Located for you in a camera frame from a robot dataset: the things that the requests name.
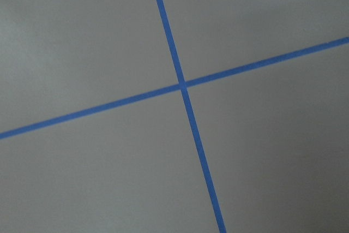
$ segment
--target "blue tape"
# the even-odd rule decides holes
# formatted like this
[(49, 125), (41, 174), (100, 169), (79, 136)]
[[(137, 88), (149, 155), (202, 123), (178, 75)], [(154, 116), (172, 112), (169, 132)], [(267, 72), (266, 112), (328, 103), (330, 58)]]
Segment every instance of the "blue tape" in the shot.
[(192, 110), (192, 106), (191, 106), (191, 102), (190, 102), (190, 98), (189, 98), (189, 93), (188, 93), (188, 89), (186, 87), (186, 82), (184, 79), (182, 67), (180, 66), (175, 41), (174, 41), (173, 36), (172, 36), (169, 20), (167, 18), (164, 1), (157, 0), (157, 4), (158, 4), (161, 20), (163, 21), (163, 26), (164, 26), (164, 30), (165, 30), (165, 34), (166, 34), (167, 43), (169, 44), (173, 65), (174, 65), (174, 68), (176, 70), (177, 79), (178, 79), (178, 83), (180, 86), (180, 91), (182, 93), (186, 113), (188, 115), (190, 128), (192, 131), (192, 135), (194, 137), (196, 150), (197, 150), (198, 157), (199, 157), (199, 160), (201, 163), (201, 168), (203, 171), (206, 186), (207, 186), (208, 193), (209, 193), (211, 203), (213, 206), (213, 211), (214, 211), (214, 214), (216, 217), (217, 225), (218, 225), (220, 232), (226, 232), (224, 220), (223, 220), (222, 213), (221, 213), (221, 210), (219, 207), (219, 203), (218, 203), (217, 195), (216, 195), (216, 192), (214, 189), (212, 177), (211, 177), (211, 174), (209, 172), (209, 167), (207, 164), (206, 156), (205, 156), (205, 153), (204, 153), (204, 150), (202, 147), (202, 142), (201, 142), (200, 133), (198, 131), (198, 127), (196, 124), (195, 115), (194, 115), (194, 112)]
[(16, 128), (13, 130), (9, 130), (3, 133), (0, 133), (0, 139), (5, 139), (5, 138), (9, 138), (11, 136), (15, 136), (15, 135), (20, 135), (23, 133), (27, 133), (27, 132), (31, 132), (37, 129), (41, 129), (41, 128), (45, 128), (48, 126), (52, 126), (55, 124), (60, 124), (66, 121), (70, 121), (70, 120), (74, 120), (76, 118), (80, 118), (80, 117), (85, 117), (85, 116), (89, 116), (98, 112), (102, 112), (102, 111), (106, 111), (106, 110), (110, 110), (110, 109), (114, 109), (116, 107), (120, 107), (123, 105), (128, 105), (137, 101), (141, 101), (141, 100), (145, 100), (148, 98), (153, 98), (153, 97), (157, 97), (159, 95), (163, 95), (166, 93), (170, 93), (170, 92), (174, 92), (179, 90), (179, 85), (172, 85), (172, 86), (168, 86), (168, 87), (164, 87), (164, 88), (160, 88), (160, 89), (156, 89), (153, 91), (149, 91), (146, 93), (142, 93), (139, 95), (134, 95), (132, 97), (129, 98), (124, 98), (124, 99), (120, 99), (120, 100), (116, 100), (110, 103), (106, 103), (103, 105), (99, 105), (99, 106), (95, 106), (95, 107), (91, 107), (89, 109), (84, 109), (78, 112), (74, 112), (74, 113), (70, 113), (64, 116), (60, 116), (60, 117), (55, 117), (52, 118), (50, 120), (45, 120), (45, 121), (41, 121), (38, 123), (34, 123), (34, 124), (30, 124), (28, 126), (24, 126), (21, 128)]
[(240, 74), (240, 73), (243, 73), (246, 71), (266, 67), (268, 65), (276, 64), (276, 63), (286, 61), (289, 59), (293, 59), (293, 58), (297, 58), (297, 57), (302, 57), (305, 55), (309, 55), (311, 53), (316, 53), (316, 52), (323, 51), (326, 49), (331, 49), (333, 47), (348, 44), (348, 43), (349, 43), (349, 37), (337, 39), (337, 40), (323, 43), (320, 45), (307, 47), (306, 49), (293, 51), (291, 53), (287, 53), (284, 55), (267, 58), (267, 59), (264, 59), (264, 60), (261, 60), (258, 62), (247, 64), (247, 65), (242, 65), (241, 67), (236, 67), (236, 68), (228, 69), (228, 70), (225, 70), (222, 72), (214, 73), (212, 75), (203, 76), (203, 77), (199, 77), (197, 79), (189, 80), (186, 82), (186, 85), (188, 87), (196, 86), (196, 85), (199, 85), (202, 83), (214, 81), (217, 79), (222, 79), (222, 78), (227, 77), (227, 76), (237, 75), (237, 74)]

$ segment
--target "diagonal blue line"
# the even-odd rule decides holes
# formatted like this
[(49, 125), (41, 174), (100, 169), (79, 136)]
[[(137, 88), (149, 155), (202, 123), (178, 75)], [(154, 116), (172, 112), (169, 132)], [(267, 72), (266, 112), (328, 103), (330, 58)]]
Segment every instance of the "diagonal blue line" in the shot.
[(216, 217), (217, 225), (218, 225), (220, 232), (226, 232), (224, 220), (223, 220), (222, 213), (221, 213), (221, 210), (219, 207), (219, 203), (218, 203), (217, 195), (216, 195), (216, 192), (214, 189), (212, 177), (211, 177), (211, 174), (209, 172), (207, 159), (206, 159), (203, 147), (202, 147), (202, 141), (201, 141), (200, 133), (198, 131), (198, 127), (196, 124), (195, 115), (194, 115), (194, 112), (192, 110), (190, 97), (189, 97), (188, 89), (186, 87), (186, 82), (184, 79), (182, 67), (180, 66), (180, 61), (178, 58), (175, 41), (174, 41), (173, 36), (172, 36), (169, 20), (167, 18), (164, 1), (157, 0), (157, 4), (158, 4), (161, 20), (163, 21), (163, 26), (164, 26), (164, 30), (165, 30), (165, 34), (166, 34), (167, 43), (169, 44), (173, 65), (174, 65), (174, 68), (176, 70), (177, 79), (178, 79), (178, 83), (180, 86), (180, 91), (182, 93), (182, 97), (183, 97), (183, 101), (184, 101), (184, 105), (185, 105), (185, 109), (186, 109), (186, 114), (188, 115), (190, 128), (192, 131), (192, 135), (194, 137), (197, 154), (198, 154), (198, 157), (199, 157), (199, 160), (201, 163), (201, 168), (202, 168), (203, 175), (205, 178), (208, 193), (209, 193), (209, 196), (211, 199), (211, 203), (212, 203), (213, 211), (214, 211), (214, 214)]
[(334, 48), (336, 46), (340, 46), (340, 45), (344, 45), (344, 44), (348, 44), (349, 43), (349, 37), (346, 38), (341, 38), (341, 39), (337, 39), (331, 42), (327, 42), (327, 43), (323, 43), (320, 45), (316, 45), (316, 46), (311, 46), (311, 47), (307, 47), (306, 49), (301, 49), (301, 50), (297, 50), (297, 51), (293, 51), (287, 54), (283, 54), (280, 56), (276, 56), (276, 57), (271, 57), (271, 58), (267, 58), (261, 61), (257, 61), (254, 63), (250, 63), (247, 65), (242, 65), (240, 67), (236, 67), (236, 68), (232, 68), (232, 69), (228, 69), (222, 72), (218, 72), (218, 73), (214, 73), (208, 76), (203, 76), (203, 77), (199, 77), (197, 79), (193, 79), (193, 80), (189, 80), (186, 82), (186, 85), (188, 87), (191, 86), (196, 86), (202, 83), (206, 83), (206, 82), (210, 82), (210, 81), (214, 81), (217, 79), (221, 79), (227, 76), (232, 76), (232, 75), (237, 75), (246, 71), (250, 71), (250, 70), (254, 70), (257, 68), (262, 68), (262, 67), (266, 67), (268, 65), (272, 65), (272, 64), (276, 64), (279, 62), (283, 62), (289, 59), (293, 59), (293, 58), (297, 58), (297, 57), (302, 57), (305, 55), (309, 55), (311, 53), (316, 53), (316, 52), (320, 52), (326, 49), (331, 49)]
[(0, 133), (0, 140), (1, 139), (5, 139), (5, 138), (9, 138), (11, 136), (16, 136), (16, 135), (20, 135), (23, 133), (27, 133), (27, 132), (31, 132), (37, 129), (41, 129), (41, 128), (45, 128), (48, 126), (52, 126), (55, 124), (60, 124), (66, 121), (70, 121), (70, 120), (74, 120), (76, 118), (80, 118), (80, 117), (85, 117), (85, 116), (89, 116), (98, 112), (102, 112), (102, 111), (106, 111), (106, 110), (110, 110), (110, 109), (114, 109), (116, 107), (120, 107), (123, 105), (128, 105), (137, 101), (141, 101), (141, 100), (145, 100), (148, 98), (153, 98), (153, 97), (157, 97), (159, 95), (163, 95), (166, 93), (170, 93), (173, 91), (177, 91), (179, 90), (179, 85), (172, 85), (172, 86), (168, 86), (168, 87), (164, 87), (164, 88), (160, 88), (160, 89), (156, 89), (153, 91), (149, 91), (146, 93), (142, 93), (139, 95), (134, 95), (132, 97), (129, 98), (124, 98), (124, 99), (120, 99), (120, 100), (116, 100), (110, 103), (106, 103), (103, 105), (99, 105), (99, 106), (95, 106), (95, 107), (90, 107), (89, 109), (84, 109), (81, 111), (77, 111), (77, 112), (73, 112), (64, 116), (59, 116), (59, 117), (55, 117), (49, 120), (45, 120), (45, 121), (41, 121), (38, 123), (34, 123), (34, 124), (30, 124), (21, 128), (16, 128), (16, 129), (12, 129), (3, 133)]

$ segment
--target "gray background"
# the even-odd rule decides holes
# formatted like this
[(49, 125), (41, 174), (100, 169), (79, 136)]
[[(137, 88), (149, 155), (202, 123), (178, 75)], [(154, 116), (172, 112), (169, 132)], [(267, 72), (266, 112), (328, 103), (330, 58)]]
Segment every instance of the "gray background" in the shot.
[[(164, 0), (187, 80), (349, 35), (349, 0)], [(177, 83), (155, 0), (0, 0), (0, 133)], [(349, 45), (189, 88), (227, 232), (349, 231)], [(218, 232), (173, 92), (0, 140), (0, 233)]]

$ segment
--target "gray surface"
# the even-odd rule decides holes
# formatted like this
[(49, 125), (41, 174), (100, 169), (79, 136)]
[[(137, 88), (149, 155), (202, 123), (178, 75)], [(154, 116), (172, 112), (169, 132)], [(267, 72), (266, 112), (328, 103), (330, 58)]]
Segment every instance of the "gray surface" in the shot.
[(189, 89), (227, 232), (349, 232), (348, 53)]
[(0, 0), (0, 132), (177, 82), (155, 0)]
[(178, 92), (1, 141), (0, 184), (0, 232), (218, 232)]
[(348, 36), (348, 0), (164, 0), (187, 79)]

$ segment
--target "blue stripe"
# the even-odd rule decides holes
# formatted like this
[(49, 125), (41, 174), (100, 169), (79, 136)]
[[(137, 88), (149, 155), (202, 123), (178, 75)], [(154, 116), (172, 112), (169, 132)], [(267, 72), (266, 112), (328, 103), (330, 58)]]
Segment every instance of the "blue stripe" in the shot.
[(89, 109), (84, 109), (78, 112), (74, 112), (74, 113), (70, 113), (64, 116), (60, 116), (60, 117), (55, 117), (52, 118), (50, 120), (45, 120), (45, 121), (41, 121), (38, 123), (34, 123), (28, 126), (24, 126), (21, 128), (16, 128), (13, 130), (9, 130), (3, 133), (0, 133), (0, 139), (5, 139), (5, 138), (9, 138), (11, 136), (15, 136), (15, 135), (20, 135), (23, 133), (27, 133), (27, 132), (31, 132), (37, 129), (41, 129), (41, 128), (45, 128), (48, 126), (52, 126), (55, 124), (59, 124), (59, 123), (63, 123), (66, 121), (70, 121), (70, 120), (74, 120), (76, 118), (80, 118), (80, 117), (85, 117), (85, 116), (89, 116), (98, 112), (102, 112), (102, 111), (106, 111), (106, 110), (110, 110), (110, 109), (114, 109), (116, 107), (120, 107), (123, 105), (128, 105), (137, 101), (141, 101), (141, 100), (145, 100), (148, 98), (153, 98), (153, 97), (157, 97), (159, 95), (163, 95), (166, 93), (170, 93), (173, 91), (177, 91), (179, 90), (179, 85), (172, 85), (172, 86), (168, 86), (168, 87), (164, 87), (164, 88), (160, 88), (160, 89), (156, 89), (153, 91), (149, 91), (146, 93), (142, 93), (139, 95), (134, 95), (132, 97), (129, 98), (124, 98), (124, 99), (120, 99), (120, 100), (116, 100), (110, 103), (106, 103), (103, 105), (99, 105), (99, 106), (95, 106), (95, 107), (91, 107)]
[(213, 186), (211, 174), (209, 172), (206, 156), (205, 156), (205, 153), (204, 153), (204, 150), (202, 147), (202, 142), (201, 142), (200, 133), (198, 131), (198, 127), (196, 124), (195, 115), (194, 115), (194, 112), (192, 110), (192, 106), (191, 106), (191, 102), (190, 102), (190, 98), (189, 98), (189, 93), (188, 93), (188, 90), (186, 87), (186, 82), (184, 80), (184, 75), (182, 72), (182, 67), (180, 66), (180, 62), (179, 62), (179, 58), (178, 58), (178, 54), (177, 54), (177, 49), (175, 46), (175, 41), (174, 41), (173, 36), (172, 36), (169, 20), (167, 18), (165, 5), (164, 5), (163, 0), (157, 0), (157, 4), (158, 4), (161, 20), (163, 21), (163, 26), (164, 26), (164, 30), (165, 30), (165, 34), (166, 34), (166, 38), (167, 38), (167, 43), (169, 44), (173, 65), (174, 65), (174, 68), (176, 70), (177, 79), (178, 79), (178, 83), (180, 86), (180, 91), (182, 93), (186, 113), (188, 115), (190, 128), (192, 131), (192, 135), (194, 137), (196, 150), (197, 150), (198, 157), (199, 157), (199, 160), (201, 163), (201, 168), (202, 168), (203, 175), (204, 175), (204, 178), (206, 181), (206, 186), (207, 186), (208, 193), (209, 193), (209, 196), (211, 199), (211, 203), (213, 206), (213, 211), (214, 211), (214, 214), (216, 217), (218, 228), (219, 228), (220, 232), (226, 232), (223, 217), (222, 217), (221, 210), (220, 210), (219, 203), (218, 203), (218, 199), (217, 199), (217, 195), (216, 195), (216, 192), (215, 192), (215, 189)]
[(203, 77), (199, 77), (197, 79), (189, 80), (186, 82), (186, 85), (188, 87), (196, 86), (196, 85), (199, 85), (202, 83), (214, 81), (217, 79), (222, 79), (222, 78), (227, 77), (227, 76), (237, 75), (237, 74), (240, 74), (240, 73), (243, 73), (246, 71), (266, 67), (268, 65), (276, 64), (276, 63), (286, 61), (289, 59), (293, 59), (293, 58), (297, 58), (297, 57), (302, 57), (305, 55), (309, 55), (311, 53), (316, 53), (316, 52), (323, 51), (326, 49), (331, 49), (333, 47), (348, 44), (348, 43), (349, 43), (349, 37), (337, 39), (335, 41), (327, 42), (327, 43), (316, 45), (316, 46), (307, 47), (306, 49), (293, 51), (291, 53), (287, 53), (284, 55), (267, 58), (267, 59), (264, 59), (264, 60), (261, 60), (258, 62), (247, 64), (247, 65), (242, 65), (241, 67), (236, 67), (236, 68), (228, 69), (228, 70), (225, 70), (222, 72), (214, 73), (212, 75), (203, 76)]

